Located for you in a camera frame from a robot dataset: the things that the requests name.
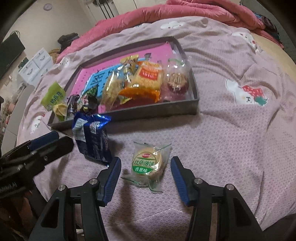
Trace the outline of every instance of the round cookie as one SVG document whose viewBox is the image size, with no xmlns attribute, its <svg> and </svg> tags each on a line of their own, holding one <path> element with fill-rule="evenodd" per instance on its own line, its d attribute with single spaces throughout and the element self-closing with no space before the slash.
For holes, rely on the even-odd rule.
<svg viewBox="0 0 296 241">
<path fill-rule="evenodd" d="M 133 156 L 132 170 L 140 176 L 147 176 L 153 179 L 163 172 L 163 159 L 161 151 L 153 147 L 145 147 L 136 152 Z"/>
<path fill-rule="evenodd" d="M 174 93 L 185 94 L 189 88 L 189 82 L 184 74 L 172 73 L 168 77 L 168 87 Z"/>
</svg>

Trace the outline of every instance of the strawberry print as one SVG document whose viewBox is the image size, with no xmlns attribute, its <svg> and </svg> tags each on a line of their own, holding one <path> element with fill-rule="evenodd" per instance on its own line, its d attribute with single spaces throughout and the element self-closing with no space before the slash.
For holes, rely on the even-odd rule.
<svg viewBox="0 0 296 241">
<path fill-rule="evenodd" d="M 242 87 L 243 91 L 249 93 L 251 96 L 254 97 L 254 101 L 258 105 L 265 105 L 267 103 L 267 98 L 265 98 L 265 95 L 263 93 L 263 90 L 261 88 L 253 89 L 248 85 L 245 85 Z"/>
</svg>

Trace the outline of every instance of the plastic wrapper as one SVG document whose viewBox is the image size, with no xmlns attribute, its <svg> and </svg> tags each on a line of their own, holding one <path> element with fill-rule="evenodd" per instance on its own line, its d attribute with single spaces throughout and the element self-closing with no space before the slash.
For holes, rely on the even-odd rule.
<svg viewBox="0 0 296 241">
<path fill-rule="evenodd" d="M 71 95 L 68 98 L 68 109 L 67 109 L 67 116 L 66 120 L 74 119 L 75 114 L 79 111 L 77 108 L 77 101 L 79 100 L 79 95 Z"/>
<path fill-rule="evenodd" d="M 138 187 L 148 187 L 152 192 L 162 192 L 160 179 L 170 157 L 172 145 L 154 146 L 134 142 L 135 151 L 131 164 L 131 174 L 122 175 Z"/>
<path fill-rule="evenodd" d="M 150 98 L 154 102 L 158 102 L 162 83 L 163 68 L 161 64 L 143 61 L 131 79 L 131 83 L 119 94 L 132 99 Z"/>
<path fill-rule="evenodd" d="M 42 98 L 41 104 L 47 111 L 53 111 L 59 121 L 64 121 L 67 116 L 68 105 L 65 101 L 66 92 L 57 82 L 54 82 L 46 95 Z"/>
<path fill-rule="evenodd" d="M 138 68 L 138 65 L 137 65 L 138 59 L 139 59 L 139 55 L 135 54 L 135 55 L 124 57 L 120 60 L 120 63 L 122 63 L 122 66 L 119 67 L 118 69 L 120 69 L 121 71 L 121 73 L 119 74 L 119 78 L 122 79 L 122 88 L 125 88 L 130 85 L 131 79 Z M 130 99 L 131 98 L 123 95 L 119 96 L 120 104 L 124 104 Z"/>
<path fill-rule="evenodd" d="M 106 115 L 76 113 L 72 131 L 80 153 L 108 164 L 112 161 L 105 125 L 111 121 Z"/>
<path fill-rule="evenodd" d="M 98 87 L 94 86 L 86 91 L 77 101 L 77 110 L 85 113 L 91 112 L 98 108 L 99 101 L 97 99 Z"/>
<path fill-rule="evenodd" d="M 124 74 L 124 84 L 123 86 L 128 86 L 131 83 L 131 78 L 136 72 L 137 62 L 139 59 L 139 55 L 131 55 L 124 57 L 120 60 L 120 63 L 122 63 L 123 68 L 123 74 Z"/>
<path fill-rule="evenodd" d="M 105 106 L 105 110 L 111 110 L 114 102 L 118 98 L 119 91 L 123 88 L 122 79 L 119 77 L 119 70 L 115 70 L 108 77 L 102 93 L 101 105 Z"/>
<path fill-rule="evenodd" d="M 179 101 L 186 99 L 189 89 L 189 64 L 180 58 L 170 58 L 165 68 L 162 85 L 162 101 Z"/>
</svg>

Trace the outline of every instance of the metal screw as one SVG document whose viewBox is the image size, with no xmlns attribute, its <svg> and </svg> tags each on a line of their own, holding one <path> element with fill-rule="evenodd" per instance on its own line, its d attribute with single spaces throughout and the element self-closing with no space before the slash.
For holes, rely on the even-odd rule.
<svg viewBox="0 0 296 241">
<path fill-rule="evenodd" d="M 196 178 L 196 179 L 194 179 L 194 182 L 196 184 L 202 184 L 202 179 L 201 178 Z"/>
<path fill-rule="evenodd" d="M 95 185 L 97 182 L 98 182 L 98 180 L 95 178 L 89 180 L 89 184 L 91 184 L 91 185 Z"/>
<path fill-rule="evenodd" d="M 226 188 L 227 188 L 229 191 L 234 190 L 234 186 L 233 186 L 232 184 L 227 184 L 227 185 L 226 185 Z"/>
<path fill-rule="evenodd" d="M 59 187 L 57 188 L 59 191 L 63 191 L 66 188 L 65 185 L 59 185 Z"/>
</svg>

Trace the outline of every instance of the black monitor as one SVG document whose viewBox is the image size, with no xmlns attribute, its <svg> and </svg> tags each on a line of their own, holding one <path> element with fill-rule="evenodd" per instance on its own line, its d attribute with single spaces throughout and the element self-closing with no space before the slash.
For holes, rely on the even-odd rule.
<svg viewBox="0 0 296 241">
<path fill-rule="evenodd" d="M 0 43 L 0 79 L 24 50 L 25 47 L 16 33 Z"/>
</svg>

